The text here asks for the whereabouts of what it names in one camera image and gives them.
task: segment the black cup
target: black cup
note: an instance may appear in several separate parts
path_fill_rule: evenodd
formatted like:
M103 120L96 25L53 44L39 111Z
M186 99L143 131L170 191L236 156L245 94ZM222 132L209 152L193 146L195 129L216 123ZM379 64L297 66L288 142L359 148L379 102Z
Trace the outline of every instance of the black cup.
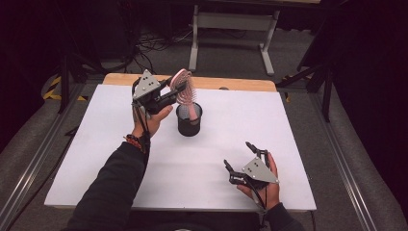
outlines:
M190 120L189 108L185 105L179 105L176 109L177 120L178 120L178 130L181 135L185 137L193 137L200 131L201 116L203 115L203 110L201 106L197 103L193 103L195 112L197 114L197 119Z

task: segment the forearm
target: forearm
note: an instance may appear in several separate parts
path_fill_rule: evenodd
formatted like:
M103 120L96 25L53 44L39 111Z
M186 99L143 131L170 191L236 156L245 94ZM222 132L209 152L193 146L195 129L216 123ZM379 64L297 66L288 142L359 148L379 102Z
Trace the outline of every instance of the forearm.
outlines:
M144 154L124 142L100 169L65 230L121 230L139 189Z
M267 212L267 221L271 231L304 230L302 224L291 217L282 203L277 204Z

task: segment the human hand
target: human hand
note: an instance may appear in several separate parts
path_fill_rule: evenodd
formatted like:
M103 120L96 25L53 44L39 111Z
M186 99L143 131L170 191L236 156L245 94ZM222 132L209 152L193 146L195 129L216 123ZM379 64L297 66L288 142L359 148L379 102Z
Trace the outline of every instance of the human hand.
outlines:
M276 177L278 177L278 169L270 153L268 153L268 160L269 160L270 171ZM239 189L241 192L246 194L249 198L253 199L252 190L249 189L247 186L238 185L237 189ZM261 196L262 201L267 207L267 210L273 208L275 205L279 204L280 202L279 201L279 184L269 183L265 188L259 190L258 194Z
M136 110L139 110L142 121L139 120L138 113ZM150 118L146 118L144 112L141 109L136 109L135 107L132 107L133 120L135 122L135 128L133 129L132 135L137 138L142 136L143 127L140 123L143 122L144 127L148 129L150 133L150 137L153 137L153 135L157 132L157 130L160 127L160 122L163 119L165 119L172 110L173 106L168 105L164 107L161 111L159 111L156 115L151 115Z

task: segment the gray carpet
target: gray carpet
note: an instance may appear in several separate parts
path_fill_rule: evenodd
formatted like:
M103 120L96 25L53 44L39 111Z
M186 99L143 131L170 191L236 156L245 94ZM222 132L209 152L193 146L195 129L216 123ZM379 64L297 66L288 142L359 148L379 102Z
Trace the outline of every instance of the gray carpet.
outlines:
M313 36L308 32L280 30L275 32L269 49L275 69L273 77L266 75L257 48L262 39L263 33L248 32L243 38L232 38L219 31L200 32L198 64L193 75L279 82L283 76L296 73L296 67ZM151 60L155 72L171 75L180 68L188 67L190 49L191 43L183 40L164 51L150 51L146 55ZM148 65L147 60L141 57L138 57L138 60ZM133 63L128 72L140 73L140 69ZM82 95L92 96L97 83L100 81L88 81ZM314 110L307 93L291 92L290 97L290 103L286 103L284 98L283 102L317 203L318 209L315 211L317 230L364 230L334 161L332 146L319 121L319 112ZM372 165L335 91L331 103L330 125L359 184L377 230L408 230L398 203ZM75 102L22 204L25 204L41 182L46 180L47 174L57 163L69 141L69 137L64 134L80 124L88 104L88 101ZM56 118L58 109L58 100L46 100L44 106L21 128L1 153L0 205L4 205L13 192L19 176L29 165ZM12 230L59 230L66 225L72 214L71 210L59 210L43 205L51 184L52 178L47 180ZM306 230L313 230L309 213L293 213L293 216L303 223Z

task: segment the beaded bracelet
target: beaded bracelet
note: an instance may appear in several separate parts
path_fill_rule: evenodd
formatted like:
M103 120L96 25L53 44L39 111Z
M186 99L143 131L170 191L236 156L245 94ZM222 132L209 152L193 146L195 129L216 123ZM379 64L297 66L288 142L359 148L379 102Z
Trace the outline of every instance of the beaded bracelet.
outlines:
M138 149L140 149L140 151L142 151L139 139L135 136L133 136L132 134L128 134L126 135L126 137L123 137L127 142L131 143L133 146L137 147Z

